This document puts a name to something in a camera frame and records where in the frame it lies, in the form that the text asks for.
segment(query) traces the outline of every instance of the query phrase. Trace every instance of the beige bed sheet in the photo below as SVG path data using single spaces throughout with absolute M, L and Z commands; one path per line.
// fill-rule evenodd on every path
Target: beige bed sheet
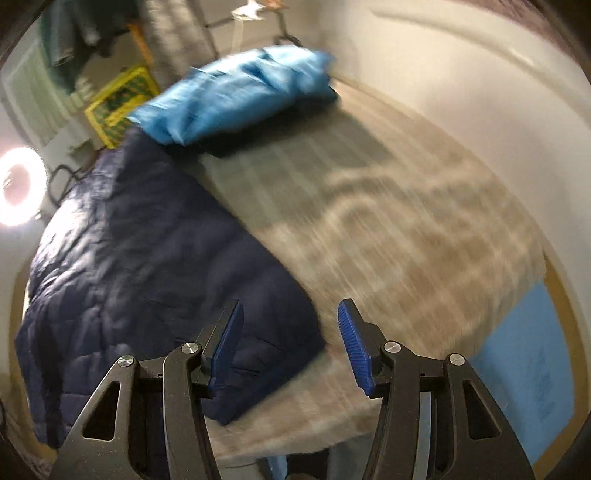
M 314 301 L 326 353 L 227 427 L 218 461 L 312 452 L 371 432 L 336 323 L 344 297 L 419 355 L 478 351 L 545 266 L 540 232 L 473 154 L 418 115 L 342 83 L 340 104 L 266 125 L 233 157 L 206 157 L 213 191 Z

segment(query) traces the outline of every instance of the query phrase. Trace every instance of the blue foam mat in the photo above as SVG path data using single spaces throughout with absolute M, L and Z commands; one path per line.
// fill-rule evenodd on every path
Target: blue foam mat
M 544 284 L 519 302 L 471 363 L 534 463 L 574 413 L 569 350 Z

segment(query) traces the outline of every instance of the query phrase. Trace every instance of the light bulb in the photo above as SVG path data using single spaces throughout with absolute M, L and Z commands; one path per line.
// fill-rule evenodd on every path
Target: light bulb
M 43 160 L 34 150 L 22 147 L 0 158 L 0 223 L 26 223 L 39 210 L 47 189 Z

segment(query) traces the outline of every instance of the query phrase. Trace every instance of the blue gripper pad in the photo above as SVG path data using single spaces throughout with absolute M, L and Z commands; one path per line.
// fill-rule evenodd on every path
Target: blue gripper pad
M 370 397 L 375 390 L 374 375 L 382 369 L 379 350 L 386 340 L 378 326 L 363 321 L 351 299 L 339 304 L 337 320 L 357 385 Z
M 224 311 L 220 322 L 228 319 L 222 337 L 217 343 L 217 347 L 212 356 L 211 363 L 211 382 L 209 383 L 209 390 L 213 392 L 215 388 L 219 388 L 224 383 L 230 367 L 234 354 L 236 353 L 236 346 L 240 340 L 242 333 L 242 326 L 244 324 L 244 307 L 242 303 L 236 302 L 233 310 Z

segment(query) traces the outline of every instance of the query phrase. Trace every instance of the quilted blanket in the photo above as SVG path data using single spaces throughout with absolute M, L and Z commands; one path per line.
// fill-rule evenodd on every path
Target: quilted blanket
M 117 358 L 168 355 L 228 299 L 245 321 L 208 416 L 239 417 L 324 347 L 307 293 L 138 129 L 76 185 L 41 239 L 15 340 L 35 433 L 57 448 Z

